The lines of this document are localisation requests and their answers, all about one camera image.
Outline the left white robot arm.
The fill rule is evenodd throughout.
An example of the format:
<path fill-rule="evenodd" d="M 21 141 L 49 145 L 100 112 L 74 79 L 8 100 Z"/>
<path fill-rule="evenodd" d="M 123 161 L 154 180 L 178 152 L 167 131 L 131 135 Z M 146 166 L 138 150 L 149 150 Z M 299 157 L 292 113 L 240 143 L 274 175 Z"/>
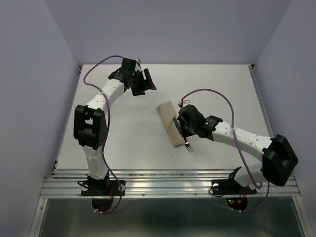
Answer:
<path fill-rule="evenodd" d="M 74 113 L 74 138 L 82 147 L 88 164 L 88 180 L 100 195 L 106 194 L 110 182 L 106 180 L 109 169 L 102 155 L 109 132 L 111 105 L 128 89 L 133 96 L 156 90 L 148 69 L 119 68 L 112 72 L 103 88 L 92 84 L 98 94 L 85 105 L 77 105 Z"/>

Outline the beige cloth napkin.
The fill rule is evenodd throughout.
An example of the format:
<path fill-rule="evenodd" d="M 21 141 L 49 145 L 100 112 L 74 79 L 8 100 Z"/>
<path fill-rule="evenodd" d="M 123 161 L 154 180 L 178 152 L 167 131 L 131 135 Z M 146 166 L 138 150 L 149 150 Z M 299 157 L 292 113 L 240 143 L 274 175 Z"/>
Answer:
<path fill-rule="evenodd" d="M 173 147 L 180 147 L 185 144 L 184 139 L 180 135 L 174 120 L 176 118 L 176 111 L 173 107 L 171 101 L 160 104 L 157 107 L 158 115 L 161 119 L 161 122 L 167 132 L 168 137 L 172 143 Z"/>

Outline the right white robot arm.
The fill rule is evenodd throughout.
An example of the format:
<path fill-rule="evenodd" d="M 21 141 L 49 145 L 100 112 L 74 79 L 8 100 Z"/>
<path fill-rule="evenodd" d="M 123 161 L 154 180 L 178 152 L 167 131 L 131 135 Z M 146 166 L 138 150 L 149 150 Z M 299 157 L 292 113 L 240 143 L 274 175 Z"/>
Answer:
<path fill-rule="evenodd" d="M 175 124 L 184 138 L 196 135 L 237 148 L 243 166 L 235 168 L 219 185 L 233 193 L 250 185 L 260 188 L 263 182 L 283 187 L 298 164 L 287 138 L 279 134 L 276 137 L 260 136 L 234 128 L 215 116 L 179 115 Z"/>

